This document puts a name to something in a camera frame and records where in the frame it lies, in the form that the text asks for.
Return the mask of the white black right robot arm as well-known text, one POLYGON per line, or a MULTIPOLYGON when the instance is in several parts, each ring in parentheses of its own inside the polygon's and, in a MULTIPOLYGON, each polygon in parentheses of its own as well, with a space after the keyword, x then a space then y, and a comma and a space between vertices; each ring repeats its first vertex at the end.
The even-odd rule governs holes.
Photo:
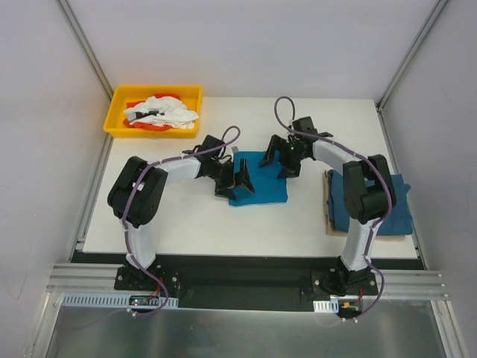
POLYGON ((377 232, 396 204, 396 194, 384 156, 365 157, 327 132, 318 132, 311 117, 295 119, 288 136, 274 134, 260 162, 282 166, 279 179, 296 178, 305 159, 327 164, 342 176, 344 206, 350 217, 347 241, 333 271, 320 280, 320 288, 337 296, 353 294, 372 278, 370 250, 377 232))

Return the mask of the teal t-shirt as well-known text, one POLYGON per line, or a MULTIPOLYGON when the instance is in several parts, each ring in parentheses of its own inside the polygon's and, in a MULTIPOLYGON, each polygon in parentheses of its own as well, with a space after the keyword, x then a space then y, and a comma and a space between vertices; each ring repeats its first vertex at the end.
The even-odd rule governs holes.
POLYGON ((265 153, 261 151, 238 151, 234 154, 234 171, 239 171, 240 160, 245 159, 255 192, 251 193, 242 188, 234 188, 233 192, 236 199, 229 200, 230 206, 281 204, 288 200, 287 181, 278 178, 282 171, 282 166, 278 162, 278 155, 275 155, 272 164, 260 167, 259 164, 264 156, 265 153))

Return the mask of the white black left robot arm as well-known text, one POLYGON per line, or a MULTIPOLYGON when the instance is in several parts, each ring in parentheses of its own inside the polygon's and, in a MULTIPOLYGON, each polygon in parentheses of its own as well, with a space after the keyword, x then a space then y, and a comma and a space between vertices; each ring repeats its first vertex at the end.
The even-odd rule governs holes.
POLYGON ((157 271, 150 266, 156 254, 149 223, 156 215, 167 185, 183 180, 209 178, 215 183, 215 195, 237 199, 234 189, 253 194, 255 188, 247 167, 240 159, 235 169, 232 159, 223 160, 226 143, 206 136, 200 145, 183 151, 177 157, 148 163, 140 157, 130 157, 107 196, 107 204, 121 222, 127 249, 126 260, 135 269, 131 280, 142 290, 157 283, 157 271))

